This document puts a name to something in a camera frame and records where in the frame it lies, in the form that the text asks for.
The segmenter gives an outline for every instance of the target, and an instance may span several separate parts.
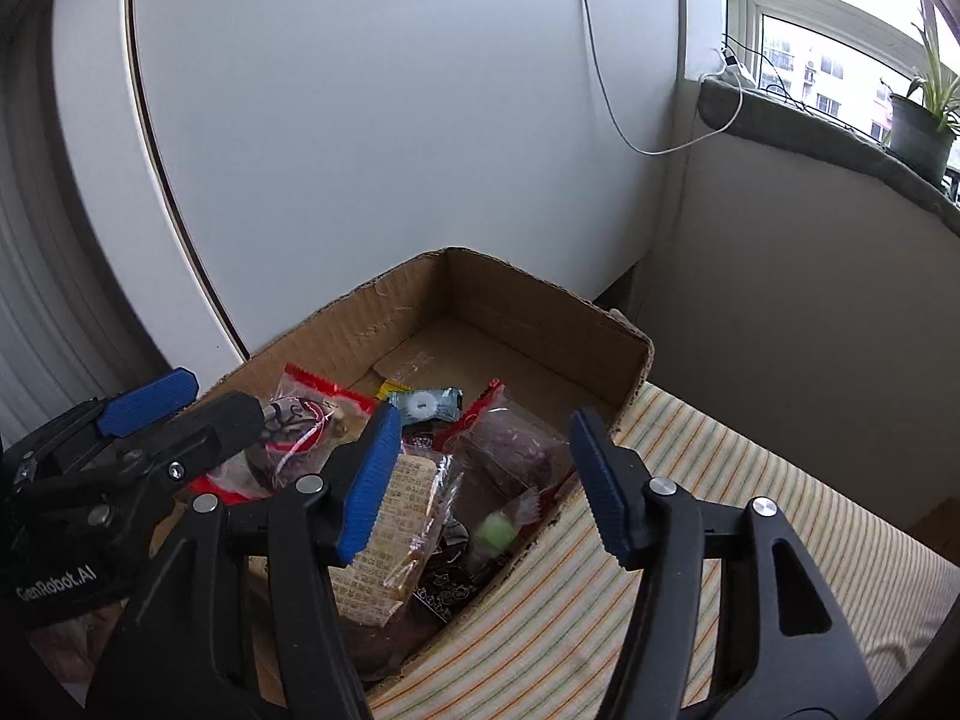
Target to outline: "green leaf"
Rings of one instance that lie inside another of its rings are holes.
[[[917,76],[915,79],[910,81],[910,88],[906,90],[905,97],[910,97],[916,90],[923,89],[926,84],[926,79],[921,79],[920,76]]]
[[[958,84],[960,84],[960,76],[954,76],[953,81],[950,81],[947,85],[947,89],[944,89],[944,105],[949,105],[954,100],[960,100],[956,93]]]
[[[928,76],[926,79],[914,79],[910,84],[911,92],[923,89],[923,107],[928,109],[944,127],[947,107],[957,91],[957,78],[940,61],[940,39],[937,34],[936,8],[933,0],[920,0],[920,13],[923,15],[923,29],[914,25],[923,39],[926,52]]]

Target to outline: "white cable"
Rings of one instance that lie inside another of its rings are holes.
[[[636,146],[634,146],[630,142],[630,140],[627,138],[627,136],[623,133],[623,130],[620,128],[619,122],[616,120],[616,116],[613,114],[613,107],[611,106],[611,103],[610,103],[610,97],[607,95],[607,86],[606,84],[604,84],[603,74],[600,73],[600,61],[597,59],[596,42],[594,42],[593,40],[593,20],[592,20],[592,17],[590,16],[590,3],[589,3],[589,0],[583,0],[583,1],[584,1],[584,13],[587,14],[587,36],[589,36],[589,40],[590,40],[590,54],[593,57],[593,69],[597,73],[597,81],[599,81],[600,83],[600,91],[603,93],[603,100],[604,100],[604,103],[606,103],[607,105],[607,113],[610,114],[610,121],[613,122],[613,126],[616,128],[616,131],[619,134],[621,140],[624,143],[626,143],[627,146],[630,146],[630,148],[632,148],[633,151],[635,151],[637,154],[643,154],[644,156],[648,156],[648,157],[663,156],[664,154],[670,154],[670,153],[673,153],[674,151],[680,151],[683,148],[687,148],[688,146],[693,146],[694,143],[699,143],[700,141],[706,141],[707,138],[710,138],[714,135],[719,135],[721,132],[724,132],[728,127],[730,127],[731,124],[733,124],[733,122],[736,120],[736,117],[739,116],[741,108],[743,107],[743,85],[740,83],[739,74],[734,74],[734,80],[736,81],[736,89],[739,95],[739,98],[736,103],[736,111],[733,111],[733,115],[730,117],[730,120],[726,124],[724,124],[723,127],[720,127],[720,129],[715,129],[712,132],[707,132],[706,134],[701,135],[699,138],[694,138],[692,141],[688,141],[687,143],[682,143],[680,146],[674,146],[673,148],[664,148],[663,151],[644,151],[642,148],[637,148]],[[704,79],[718,79],[720,76],[722,76],[724,70],[726,70],[727,62],[726,62],[726,59],[724,59],[722,50],[720,49],[714,49],[714,50],[718,53],[718,55],[720,55],[720,59],[724,63],[724,69],[719,71],[718,73],[703,74],[702,76],[700,76],[700,83],[703,83]]]

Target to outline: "potted plant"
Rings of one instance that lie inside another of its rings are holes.
[[[926,50],[926,76],[910,82],[906,97],[891,95],[893,126],[890,149],[896,158],[912,167],[935,187],[941,185],[947,158],[956,132],[960,129],[960,76],[954,76],[940,61],[936,15],[932,0],[920,0],[923,14],[923,47]],[[908,98],[923,90],[923,105]]]

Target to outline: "blue gripper pad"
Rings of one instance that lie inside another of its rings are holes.
[[[377,428],[376,435],[344,498],[344,524],[337,542],[337,555],[343,565],[350,565],[356,554],[366,549],[400,454],[400,412],[393,406],[381,406],[368,423],[368,429],[373,427]]]
[[[176,368],[107,402],[97,429],[105,439],[123,439],[189,406],[198,391],[197,377],[185,367]]]
[[[574,412],[570,418],[570,454],[584,493],[587,493],[587,503],[600,531],[600,541],[622,565],[631,552],[627,504],[616,476],[607,465],[603,449],[582,412]]]

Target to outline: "plant pot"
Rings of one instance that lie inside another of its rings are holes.
[[[900,95],[891,95],[891,100],[890,153],[940,189],[956,135],[949,127],[938,130],[940,123],[923,105]]]

